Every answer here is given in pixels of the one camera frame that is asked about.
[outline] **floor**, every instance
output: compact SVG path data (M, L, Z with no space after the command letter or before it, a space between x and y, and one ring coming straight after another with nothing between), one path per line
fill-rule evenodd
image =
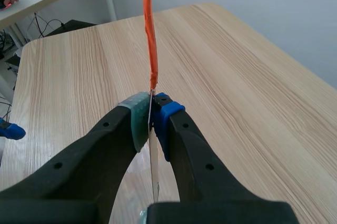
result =
M0 74L3 76L3 78L7 81L7 83L9 83L9 85L13 88L15 83L16 83L16 74L11 71L8 70L9 66L7 65L7 63L5 62L7 59L9 59L12 55L13 52L16 50L16 48L14 48L13 50L9 51L6 55L5 58L0 60ZM0 118L2 118L8 111L8 104L9 102L3 98L3 96L0 93ZM9 114L8 114L8 119L10 119L11 117L11 113L10 113L11 108L9 108ZM4 137L0 137L0 161L2 159L2 154L5 148L5 138Z

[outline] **blue gripper pad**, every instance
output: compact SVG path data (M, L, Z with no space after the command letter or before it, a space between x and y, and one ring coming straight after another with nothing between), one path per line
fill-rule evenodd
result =
M147 92L140 92L130 96L119 106L127 107L131 110L131 132L133 144L139 153L148 140L147 120L150 108L150 95Z

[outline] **wooden table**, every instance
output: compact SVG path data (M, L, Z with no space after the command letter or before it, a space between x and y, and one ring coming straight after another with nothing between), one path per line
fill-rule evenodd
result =
M214 4L154 14L159 84L184 104L231 172L260 197L289 202L301 222L337 221L337 92ZM25 46L1 189L43 165L119 101L149 88L143 17ZM124 176L112 223L134 223L151 203L148 148ZM178 193L160 156L160 200Z

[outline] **orange tape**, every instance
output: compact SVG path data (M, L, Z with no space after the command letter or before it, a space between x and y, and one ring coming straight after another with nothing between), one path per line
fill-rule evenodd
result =
M148 54L150 57L150 88L156 88L158 82L158 59L157 59L157 45L154 34L153 16L152 16L152 0L143 0L144 17L145 17L145 31L147 35Z

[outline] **black cable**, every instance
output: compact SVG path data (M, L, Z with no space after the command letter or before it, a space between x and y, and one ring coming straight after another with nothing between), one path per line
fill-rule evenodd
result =
M5 102L0 102L0 104L7 104L7 103L5 103ZM11 104L7 104L7 105L11 105Z
M5 44L6 44L6 32L4 31L4 42L2 43L2 48L1 48L2 53L4 52Z
M64 26L64 24L62 23L61 20L57 20L57 19L49 20L49 21L47 22L46 27L44 28L42 34L44 34L44 32L46 31L46 29L47 29L47 27L49 26L49 23L50 23L51 21L59 21L59 22L61 23L61 26Z
M40 35L41 35L42 37L44 37L44 36L43 36L43 33L41 32L40 25L38 24L38 20L37 20L37 17L36 17L36 12L34 12L34 15L35 15L35 20L36 20L36 23L37 23L38 31L40 32Z
M6 112L5 116L3 116L3 118L2 118L6 122L8 122L8 114L10 113L10 110L9 110L10 108L11 108L11 105L8 106L8 109L7 109L7 112Z

